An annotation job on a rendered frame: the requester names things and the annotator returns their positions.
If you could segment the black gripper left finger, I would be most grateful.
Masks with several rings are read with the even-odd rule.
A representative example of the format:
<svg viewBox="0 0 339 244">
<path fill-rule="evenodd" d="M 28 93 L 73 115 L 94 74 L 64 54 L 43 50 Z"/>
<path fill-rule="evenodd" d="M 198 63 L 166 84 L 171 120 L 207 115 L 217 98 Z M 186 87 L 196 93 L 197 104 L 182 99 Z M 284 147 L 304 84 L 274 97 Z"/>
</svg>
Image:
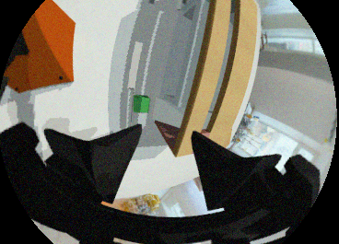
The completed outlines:
<svg viewBox="0 0 339 244">
<path fill-rule="evenodd" d="M 43 132 L 52 153 L 80 166 L 92 186 L 102 195 L 103 202 L 108 204 L 114 202 L 140 142 L 140 134 L 141 124 L 130 125 L 117 133 L 92 140 L 77 139 L 49 128 Z"/>
</svg>

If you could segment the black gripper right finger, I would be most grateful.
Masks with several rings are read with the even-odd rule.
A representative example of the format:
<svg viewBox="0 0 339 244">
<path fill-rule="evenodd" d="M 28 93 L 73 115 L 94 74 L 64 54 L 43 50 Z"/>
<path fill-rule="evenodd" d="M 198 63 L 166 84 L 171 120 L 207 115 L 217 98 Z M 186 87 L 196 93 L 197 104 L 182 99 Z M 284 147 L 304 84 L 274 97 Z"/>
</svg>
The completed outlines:
<svg viewBox="0 0 339 244">
<path fill-rule="evenodd" d="M 192 131 L 191 142 L 207 212 L 224 208 L 221 203 L 238 191 L 253 173 L 276 166 L 281 158 L 281 154 L 240 157 L 196 131 Z"/>
</svg>

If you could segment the small green block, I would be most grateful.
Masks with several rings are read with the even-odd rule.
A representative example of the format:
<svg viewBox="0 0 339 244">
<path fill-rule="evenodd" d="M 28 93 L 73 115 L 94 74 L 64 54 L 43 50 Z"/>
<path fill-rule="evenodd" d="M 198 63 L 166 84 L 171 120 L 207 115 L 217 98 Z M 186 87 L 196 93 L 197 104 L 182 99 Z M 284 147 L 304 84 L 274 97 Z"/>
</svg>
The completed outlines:
<svg viewBox="0 0 339 244">
<path fill-rule="evenodd" d="M 148 109 L 150 109 L 150 98 L 147 96 L 134 95 L 133 109 L 134 112 L 148 113 Z"/>
</svg>

